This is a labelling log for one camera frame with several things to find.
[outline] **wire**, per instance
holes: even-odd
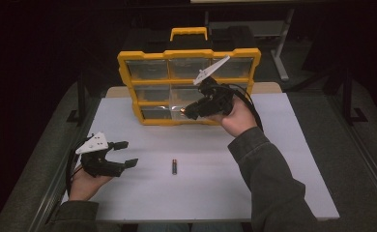
[[[243,90],[244,93],[247,93],[246,89],[243,88],[241,85],[238,85],[238,84],[228,84],[228,85],[236,86],[237,88]]]
[[[74,166],[75,166],[75,162],[77,161],[77,159],[79,158],[79,155],[76,154],[76,150],[77,148],[79,148],[81,145],[83,145],[87,140],[89,140],[91,137],[86,137],[84,139],[82,139],[81,141],[79,141],[73,149],[71,149],[71,152],[69,153],[69,157],[68,157],[68,163],[66,164],[66,191],[68,192],[68,196],[71,195],[71,188],[72,188],[72,177],[73,175],[78,171],[80,170],[81,168],[79,168],[78,170],[76,170],[74,173],[73,173],[73,170],[74,170]]]
[[[248,96],[248,99],[247,99],[246,96],[245,96],[245,94],[241,93],[238,90],[234,90],[234,89],[232,89],[230,87],[226,87],[226,86],[223,86],[223,85],[218,85],[218,84],[216,85],[216,84],[214,84],[214,85],[210,85],[210,88],[220,88],[220,89],[229,90],[235,96],[239,97],[239,99],[241,99],[246,104],[246,107],[249,109],[249,111],[251,111],[252,115],[254,116],[255,122],[257,123],[258,128],[260,128],[261,131],[264,131],[260,115],[258,114],[257,110],[255,109],[254,102],[252,101],[252,98],[249,95],[249,93],[247,93],[245,91],[246,95]]]
[[[79,168],[77,168],[77,170],[75,170],[74,173],[72,174],[71,178],[73,178],[73,176],[76,175],[76,173],[77,173],[78,171],[80,171],[81,169],[83,169],[82,166],[80,166]]]

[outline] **human hand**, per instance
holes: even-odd
[[[215,114],[207,118],[219,122],[234,137],[250,128],[257,127],[254,116],[246,104],[237,97],[233,98],[233,109],[229,115]]]
[[[69,201],[87,201],[92,198],[104,184],[113,179],[113,177],[109,176],[93,177],[81,166],[78,166],[74,173]]]

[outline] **white table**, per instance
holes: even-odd
[[[339,218],[306,144],[286,94],[252,95],[265,134],[287,160],[295,179],[306,185],[305,200],[318,219]],[[251,195],[226,146],[232,141],[220,126],[142,126],[130,98],[102,99],[90,133],[107,141],[128,141],[111,151],[111,161],[139,159],[91,200],[100,203],[97,220],[118,222],[249,221]],[[178,174],[171,163],[178,161]]]

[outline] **yellow storage organizer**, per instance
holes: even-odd
[[[205,27],[131,30],[118,62],[139,122],[165,126],[214,125],[205,119],[188,119],[180,109],[204,97],[192,81],[199,70],[225,55],[231,58],[212,78],[219,84],[240,85],[250,94],[261,53],[247,27],[213,30],[211,35]]]

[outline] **organizer handle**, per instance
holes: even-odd
[[[205,27],[182,27],[171,29],[170,41],[173,41],[174,35],[195,35],[203,34],[204,39],[207,41],[207,28]]]

